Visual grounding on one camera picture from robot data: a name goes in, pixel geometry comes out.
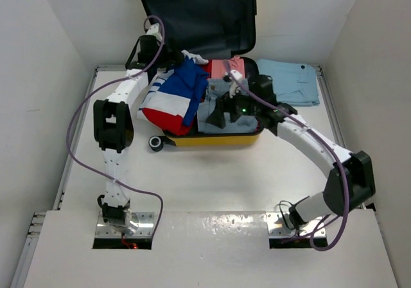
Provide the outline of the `light blue denim jeans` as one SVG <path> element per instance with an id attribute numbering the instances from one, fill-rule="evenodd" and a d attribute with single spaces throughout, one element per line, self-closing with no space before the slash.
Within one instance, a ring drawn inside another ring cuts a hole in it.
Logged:
<path id="1" fill-rule="evenodd" d="M 238 115 L 233 121 L 232 98 L 229 96 L 230 83 L 222 78 L 210 78 L 205 99 L 197 109 L 198 132 L 212 134 L 250 134 L 257 131 L 259 123 L 253 116 Z"/>

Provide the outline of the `pink cosmetic case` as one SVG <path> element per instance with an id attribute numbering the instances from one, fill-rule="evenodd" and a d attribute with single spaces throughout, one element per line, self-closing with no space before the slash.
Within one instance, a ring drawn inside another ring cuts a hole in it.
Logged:
<path id="1" fill-rule="evenodd" d="M 225 60 L 217 60 L 217 59 L 214 59 L 211 61 L 211 78 L 217 79 L 217 78 L 223 78 L 223 76 L 225 76 L 225 73 L 227 71 L 226 71 L 224 62 Z M 239 73 L 241 73 L 242 77 L 246 77 L 245 62 L 240 56 L 235 55 L 231 59 L 227 60 L 227 62 L 229 63 L 231 69 L 236 70 Z"/>

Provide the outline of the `red white blue shirt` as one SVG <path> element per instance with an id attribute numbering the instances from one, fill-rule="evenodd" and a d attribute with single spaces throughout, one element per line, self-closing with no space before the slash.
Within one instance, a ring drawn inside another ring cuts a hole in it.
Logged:
<path id="1" fill-rule="evenodd" d="M 176 136 L 184 136 L 192 128 L 209 78 L 204 70 L 207 59 L 186 50 L 182 54 L 181 64 L 157 75 L 137 110 L 137 118 Z"/>

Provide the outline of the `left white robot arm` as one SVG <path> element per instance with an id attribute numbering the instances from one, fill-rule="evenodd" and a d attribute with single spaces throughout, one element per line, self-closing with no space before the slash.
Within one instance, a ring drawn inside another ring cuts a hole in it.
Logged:
<path id="1" fill-rule="evenodd" d="M 109 176 L 98 204 L 104 221 L 117 227 L 126 226 L 130 217 L 130 197 L 119 182 L 125 177 L 128 147 L 134 139 L 131 107 L 159 68 L 184 61 L 175 38 L 168 39 L 162 48 L 160 45 L 154 35 L 140 36 L 125 63 L 125 80 L 106 99 L 96 100 L 93 105 L 94 139 L 103 152 Z"/>

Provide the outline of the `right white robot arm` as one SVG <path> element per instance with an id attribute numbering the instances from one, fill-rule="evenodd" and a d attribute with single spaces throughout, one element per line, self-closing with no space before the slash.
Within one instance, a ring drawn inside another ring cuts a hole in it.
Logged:
<path id="1" fill-rule="evenodd" d="M 229 90 L 216 99 L 206 122 L 222 129 L 226 114 L 231 122 L 252 116 L 262 128 L 303 153 L 327 178 L 323 191 L 290 206 L 288 218 L 293 229 L 317 217 L 343 217 L 376 193 L 372 160 L 366 152 L 354 153 L 337 145 L 311 127 L 290 104 L 278 101 L 271 76 L 257 75 L 245 82 L 241 78 L 236 70 L 224 75 Z"/>

